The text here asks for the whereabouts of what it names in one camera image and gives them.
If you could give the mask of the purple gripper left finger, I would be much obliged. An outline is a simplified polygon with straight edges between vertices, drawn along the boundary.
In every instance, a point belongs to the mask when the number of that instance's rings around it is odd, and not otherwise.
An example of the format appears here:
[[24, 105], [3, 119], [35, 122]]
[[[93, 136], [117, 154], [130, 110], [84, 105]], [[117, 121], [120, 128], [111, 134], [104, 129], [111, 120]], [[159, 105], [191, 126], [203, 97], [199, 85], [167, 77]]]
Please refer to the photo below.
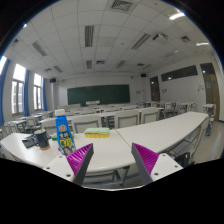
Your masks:
[[93, 144], [88, 144], [69, 154], [66, 159], [74, 173], [74, 183], [81, 185], [94, 154]]

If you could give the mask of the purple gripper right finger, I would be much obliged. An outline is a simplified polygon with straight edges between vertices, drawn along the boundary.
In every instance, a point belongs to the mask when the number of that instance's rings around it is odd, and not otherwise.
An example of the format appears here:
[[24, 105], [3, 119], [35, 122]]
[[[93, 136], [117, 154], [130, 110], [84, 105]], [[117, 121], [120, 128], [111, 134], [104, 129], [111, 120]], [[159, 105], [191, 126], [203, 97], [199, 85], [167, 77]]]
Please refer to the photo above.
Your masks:
[[131, 153], [136, 161], [142, 183], [144, 185], [151, 183], [151, 173], [159, 158], [159, 155], [137, 143], [132, 144]]

